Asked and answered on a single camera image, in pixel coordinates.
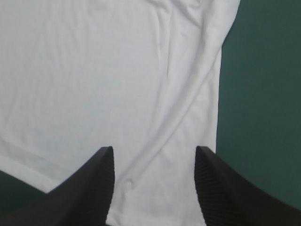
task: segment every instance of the white fabric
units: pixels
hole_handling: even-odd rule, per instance
[[[239,0],[1,0],[0,170],[48,192],[113,146],[112,226],[205,225],[221,46]]]

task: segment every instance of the white t-shirt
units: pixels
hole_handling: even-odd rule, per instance
[[[48,192],[112,146],[112,226],[200,226],[239,0],[1,0],[0,170]]]

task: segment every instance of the green surface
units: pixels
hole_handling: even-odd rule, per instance
[[[301,1],[242,0],[224,43],[217,154],[301,209]],[[43,193],[0,173],[0,215]]]

